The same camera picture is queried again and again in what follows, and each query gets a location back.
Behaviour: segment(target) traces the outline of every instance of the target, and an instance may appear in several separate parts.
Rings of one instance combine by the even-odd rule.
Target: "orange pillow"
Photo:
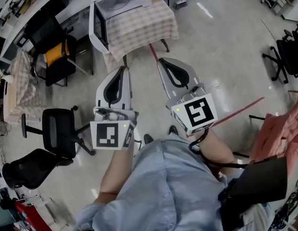
[[[67,40],[66,40],[66,54],[70,55],[69,50],[68,50]],[[47,51],[47,53],[45,53],[45,57],[47,59],[48,66],[51,66],[53,64],[53,62],[62,58],[62,43],[59,43],[53,49],[50,49],[49,51]]]

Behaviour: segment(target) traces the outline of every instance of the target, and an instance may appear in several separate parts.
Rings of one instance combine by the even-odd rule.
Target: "checkered tablecloth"
[[[42,117],[46,109],[45,92],[38,90],[37,81],[30,74],[31,60],[31,56],[19,49],[7,70],[14,76],[4,93],[4,121],[7,123],[18,123],[24,113],[32,118]]]
[[[163,0],[152,0],[148,7],[138,7],[106,20],[110,53],[104,54],[108,71],[129,52],[160,39],[178,39],[173,11]]]

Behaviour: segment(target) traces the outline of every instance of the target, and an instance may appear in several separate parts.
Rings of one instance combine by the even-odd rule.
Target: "concrete floor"
[[[207,16],[197,2],[213,18]],[[274,38],[281,39],[283,29],[294,30],[295,23],[275,16],[259,0],[188,0],[188,6],[175,11],[175,16],[180,39],[166,40],[170,53],[166,53],[161,42],[154,43],[153,47],[158,57],[177,58],[194,67],[207,92],[213,95],[219,119],[265,97],[214,128],[233,151],[248,153],[262,125],[261,121],[251,122],[248,115],[283,114],[296,100],[295,95],[289,95],[287,90],[298,90],[298,79],[289,77],[287,85],[281,81],[272,82],[271,76],[276,68],[261,57],[262,53],[269,52],[271,45],[275,45]],[[149,46],[129,53],[127,60],[132,78],[132,104],[139,112],[138,132],[141,136],[149,133],[153,138],[162,137],[176,122],[165,108],[166,93]],[[67,88],[47,88],[48,103],[60,108],[78,105],[84,125],[93,120],[96,89],[106,74],[103,57],[95,51],[94,76],[77,72],[69,78]],[[43,148],[41,136],[28,134],[28,138],[24,139],[20,127],[12,127],[4,140],[8,162],[36,148]],[[59,204],[62,208],[57,214],[72,224],[77,212],[95,199],[94,193],[99,192],[99,184],[111,156],[111,151],[97,151],[96,156],[89,156],[81,150],[74,164],[54,169],[37,191]],[[298,163],[289,179],[289,192],[297,178]]]

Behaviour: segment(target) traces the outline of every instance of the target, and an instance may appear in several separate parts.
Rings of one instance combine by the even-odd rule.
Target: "black shoe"
[[[173,133],[175,135],[179,135],[178,130],[174,125],[171,125],[170,128],[169,128],[168,134],[171,134],[171,133]]]
[[[144,142],[145,142],[145,144],[149,144],[149,143],[151,143],[153,141],[154,141],[154,139],[149,134],[146,133],[144,135]]]

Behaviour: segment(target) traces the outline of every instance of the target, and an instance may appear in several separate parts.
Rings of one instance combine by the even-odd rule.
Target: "microwave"
[[[108,50],[106,20],[136,7],[147,7],[151,0],[91,0],[89,39],[92,45],[106,54]]]

